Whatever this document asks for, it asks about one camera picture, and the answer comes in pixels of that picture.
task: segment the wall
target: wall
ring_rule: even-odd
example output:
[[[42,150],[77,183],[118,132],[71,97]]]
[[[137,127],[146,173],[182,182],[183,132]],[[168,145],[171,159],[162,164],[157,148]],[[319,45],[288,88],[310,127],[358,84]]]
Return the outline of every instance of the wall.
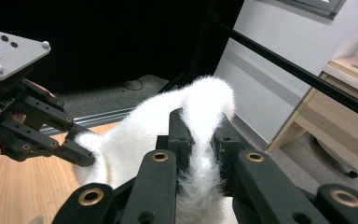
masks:
[[[319,76],[333,57],[357,53],[342,44],[358,39],[358,1],[346,1],[330,21],[278,1],[246,0],[234,29]],[[237,116],[267,145],[310,89],[232,39],[215,75],[233,86]]]

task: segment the dark background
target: dark background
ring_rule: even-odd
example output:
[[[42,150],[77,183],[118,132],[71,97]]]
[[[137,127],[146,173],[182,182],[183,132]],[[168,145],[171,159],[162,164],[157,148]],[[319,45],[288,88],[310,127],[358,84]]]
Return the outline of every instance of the dark background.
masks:
[[[52,92],[88,90],[187,71],[199,43],[206,0],[0,1],[0,31],[48,41],[51,52],[27,78]],[[233,27],[243,1],[220,1]],[[212,28],[197,74],[212,74],[228,37]]]

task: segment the wooden desk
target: wooden desk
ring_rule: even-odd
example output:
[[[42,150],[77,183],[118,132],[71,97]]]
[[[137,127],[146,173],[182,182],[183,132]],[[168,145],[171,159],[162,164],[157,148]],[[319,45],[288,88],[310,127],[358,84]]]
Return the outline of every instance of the wooden desk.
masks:
[[[321,78],[358,98],[358,57],[332,61]],[[311,133],[343,161],[358,168],[357,113],[312,88],[268,147],[268,152],[304,132]]]
[[[116,125],[90,129],[104,133]],[[65,134],[52,137],[61,144]],[[57,157],[17,162],[0,156],[0,224],[28,224],[38,216],[49,224],[78,187],[72,165]]]

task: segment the stuffed animal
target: stuffed animal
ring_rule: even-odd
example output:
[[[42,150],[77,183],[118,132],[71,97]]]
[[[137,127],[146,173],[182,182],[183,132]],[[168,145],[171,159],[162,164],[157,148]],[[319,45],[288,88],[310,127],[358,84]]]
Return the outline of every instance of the stuffed animal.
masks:
[[[222,118],[232,120],[235,103],[233,90],[218,77],[199,77],[179,90],[151,97],[104,134],[80,133],[76,142],[96,161],[91,167],[74,166],[76,178],[80,185],[98,182],[115,189],[135,177],[158,135],[168,135],[169,116],[177,108],[183,108],[180,116],[194,144],[188,170],[178,179],[176,223],[223,223],[224,180],[210,142]]]

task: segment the white plush toy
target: white plush toy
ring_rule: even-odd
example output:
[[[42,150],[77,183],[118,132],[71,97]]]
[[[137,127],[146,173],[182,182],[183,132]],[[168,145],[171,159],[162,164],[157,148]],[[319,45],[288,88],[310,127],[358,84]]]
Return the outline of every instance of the white plush toy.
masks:
[[[115,189],[135,177],[145,153],[155,149],[158,135],[168,135],[170,113],[180,107],[194,145],[185,178],[179,179],[176,223],[225,222],[224,180],[210,142],[224,115],[233,118],[235,104],[233,90],[217,77],[201,77],[180,90],[145,100],[107,133],[79,134],[78,144],[96,158],[91,167],[74,166],[80,185],[98,182]]]

